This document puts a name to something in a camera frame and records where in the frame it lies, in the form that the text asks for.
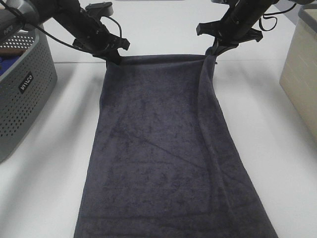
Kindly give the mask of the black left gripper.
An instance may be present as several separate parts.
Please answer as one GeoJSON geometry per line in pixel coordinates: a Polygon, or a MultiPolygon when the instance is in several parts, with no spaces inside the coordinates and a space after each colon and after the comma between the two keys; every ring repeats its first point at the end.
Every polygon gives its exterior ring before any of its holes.
{"type": "Polygon", "coordinates": [[[116,65],[120,65],[122,57],[118,49],[128,50],[130,42],[125,38],[110,33],[105,28],[88,29],[81,27],[72,45],[89,52],[96,58],[106,59],[116,65]]]}

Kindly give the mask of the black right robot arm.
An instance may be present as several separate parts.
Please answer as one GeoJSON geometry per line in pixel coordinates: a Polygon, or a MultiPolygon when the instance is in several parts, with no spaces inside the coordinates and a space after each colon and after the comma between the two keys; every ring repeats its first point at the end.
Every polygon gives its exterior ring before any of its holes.
{"type": "Polygon", "coordinates": [[[229,9],[219,21],[199,23],[197,35],[211,35],[214,43],[211,47],[213,55],[234,49],[240,43],[263,38],[262,31],[253,28],[268,8],[275,4],[274,0],[214,0],[213,3],[225,4],[229,9]]]}

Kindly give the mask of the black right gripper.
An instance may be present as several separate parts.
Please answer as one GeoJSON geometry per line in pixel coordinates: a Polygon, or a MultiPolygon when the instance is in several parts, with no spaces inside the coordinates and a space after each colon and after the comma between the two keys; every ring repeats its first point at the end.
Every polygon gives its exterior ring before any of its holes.
{"type": "Polygon", "coordinates": [[[225,16],[219,21],[199,23],[196,32],[198,35],[211,35],[214,37],[213,45],[206,52],[206,56],[219,56],[224,52],[236,48],[240,43],[259,42],[263,38],[260,30],[253,28],[260,19],[259,16],[225,16]]]}

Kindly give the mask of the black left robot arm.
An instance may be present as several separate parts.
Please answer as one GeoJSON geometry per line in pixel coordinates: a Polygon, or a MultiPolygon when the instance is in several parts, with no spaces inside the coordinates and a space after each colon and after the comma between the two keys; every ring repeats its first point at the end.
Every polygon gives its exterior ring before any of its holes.
{"type": "Polygon", "coordinates": [[[0,38],[55,20],[53,36],[68,32],[99,58],[200,53],[200,21],[219,20],[227,6],[209,0],[4,0],[0,38]]]}

